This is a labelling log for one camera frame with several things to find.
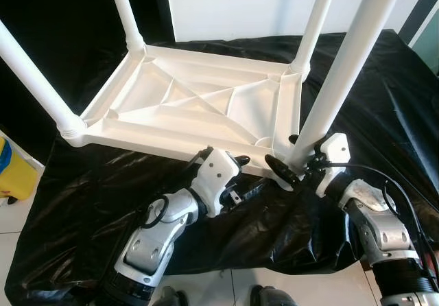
black cable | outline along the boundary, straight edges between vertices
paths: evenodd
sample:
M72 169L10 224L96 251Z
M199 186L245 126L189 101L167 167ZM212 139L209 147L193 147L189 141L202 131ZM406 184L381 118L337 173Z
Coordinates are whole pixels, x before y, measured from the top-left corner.
M434 205L433 203L431 203L431 201L428 199L428 198L426 198L425 197L425 195L424 194L422 194L415 186L413 186L413 184L406 178L406 177L404 177L403 175L401 175L401 178L402 179L404 179L405 180L405 182L407 183L407 184L409 184L410 185L410 187L431 207L431 208L433 208L434 209L434 211L436 211L436 212L438 212L439 213L439 208L438 208L438 206L437 205Z
M213 147L208 146L207 148L204 148L203 150L198 151L197 154L191 160L187 163L186 167L182 170L182 172L187 171L192 167L192 165L195 164L196 161L198 161L199 158L202 158L203 160L206 159L206 157L209 156L209 154L213 151Z
M401 195L403 196L405 203L409 209L410 215L413 219L414 225L415 225L415 229L416 229L416 234L418 235L418 248L420 249L418 251L419 253L419 257L423 263L423 269L425 271L425 274L428 276L428 279L431 283L431 285L434 287L436 292L439 292L439 287L438 287L438 283L439 283L439 266L438 266L438 260L436 259L436 256L433 252L433 250L431 249L431 246L429 245L427 238L425 237L425 233L424 230L422 229L418 216L416 215L416 212L414 210L413 204L410 202L410 199L407 195L407 193L404 191L404 189L402 188L402 186L400 186L400 184L398 184L397 181L395 181L394 179L392 179L391 177L389 177L387 174L385 174L384 172L379 171L378 169L375 169L373 167L369 167L367 165L361 165L361 164L351 164L351 163L330 163L327 162L324 164L324 166L327 167L358 167L358 168L362 168L362 169L367 169L369 171L375 172L377 174L380 174L381 176L385 177L388 181L390 181L401 193ZM433 278L431 277L431 274L429 272L429 268L428 268L428 263L427 260L425 258L425 251L424 251L424 247L427 247L427 252L431 257L431 262L434 265L434 271L436 274L436 281L433 280Z
M200 157L203 157L206 154L206 152L209 151L210 151L209 148L206 148L205 150L200 150L197 154L195 154L193 158L191 158L191 160L185 165L185 167L180 172L167 179L167 181L159 189L157 189L154 192L154 194L159 194L159 193L162 194L165 193L167 190L169 190L170 185L175 185L176 180L182 177L189 169L192 168L192 166L195 164L196 161L198 161Z
M163 200L163 202L164 202L163 208L160 210L160 213L158 214L156 219L154 219L149 224L143 224L142 228L148 229L148 228L152 228L152 227L156 226L158 224L158 222L160 222L162 220L163 216L165 215L167 207L169 206L169 198L167 198L167 196L165 196L165 195L162 195L162 196L159 196L158 198L156 198L152 203L154 203L158 200Z
M387 183L388 183L388 180L386 180L386 181L384 182L384 185L383 185L383 187L381 188L381 192L382 192L382 194L383 194L384 201L385 201L385 203L387 204L387 206L389 207L389 210L391 210L391 212L392 212L395 216L399 217L399 213L398 213L395 209L393 209L392 205L390 204L390 201L389 201L389 195L387 195L387 190L386 190L386 188L385 188L385 186L387 185Z

white tile floor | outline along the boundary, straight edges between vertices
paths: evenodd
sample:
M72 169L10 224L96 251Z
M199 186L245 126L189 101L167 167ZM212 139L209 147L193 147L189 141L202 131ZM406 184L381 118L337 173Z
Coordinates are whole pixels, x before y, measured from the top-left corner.
M10 306L3 288L14 256L19 233L34 198L0 207L0 305ZM381 298L371 271L365 273L357 262L335 274L279 274L265 268L223 270L194 275L165 276L152 302L166 285L184 290L190 306L248 306L253 285L271 285L289 293L300 306L379 305Z

white wall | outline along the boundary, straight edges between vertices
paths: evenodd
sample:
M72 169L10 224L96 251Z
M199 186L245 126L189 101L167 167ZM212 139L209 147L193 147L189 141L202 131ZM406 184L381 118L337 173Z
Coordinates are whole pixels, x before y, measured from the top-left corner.
M361 0L333 0L323 33L347 31ZM398 0L385 28L399 32L418 0ZM177 41L301 35L314 0L169 0Z

screw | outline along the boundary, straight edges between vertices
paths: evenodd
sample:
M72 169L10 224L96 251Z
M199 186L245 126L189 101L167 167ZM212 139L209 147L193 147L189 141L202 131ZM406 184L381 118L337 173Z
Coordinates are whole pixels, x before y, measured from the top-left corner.
M132 245L133 250L137 250L137 248L140 246L140 240L135 241L135 243Z
M155 258L158 254L158 248L155 248L154 251L151 254L151 259Z

black fabric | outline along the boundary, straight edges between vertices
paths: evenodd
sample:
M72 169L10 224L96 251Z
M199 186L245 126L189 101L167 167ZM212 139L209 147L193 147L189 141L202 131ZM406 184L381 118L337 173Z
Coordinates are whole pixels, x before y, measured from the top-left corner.
M302 90L302 124L343 37L319 38ZM161 45L290 62L299 42L297 36L277 36ZM109 47L89 60L78 85L84 90L78 110L120 59L120 50ZM435 242L438 118L438 79L393 31L384 31L331 128L348 135L352 163L380 169L404 186ZM84 305L139 223L141 209L160 193L190 182L196 168L178 175L184 167L180 161L102 145L73 148L58 137L5 285L11 303ZM353 173L376 185L383 182ZM237 182L243 188L257 179L242 175ZM390 193L399 201L395 191ZM306 188L289 193L271 181L248 195L231 212L190 226L176 242L167 274L261 266L288 274L323 273L361 256L355 229L330 199Z

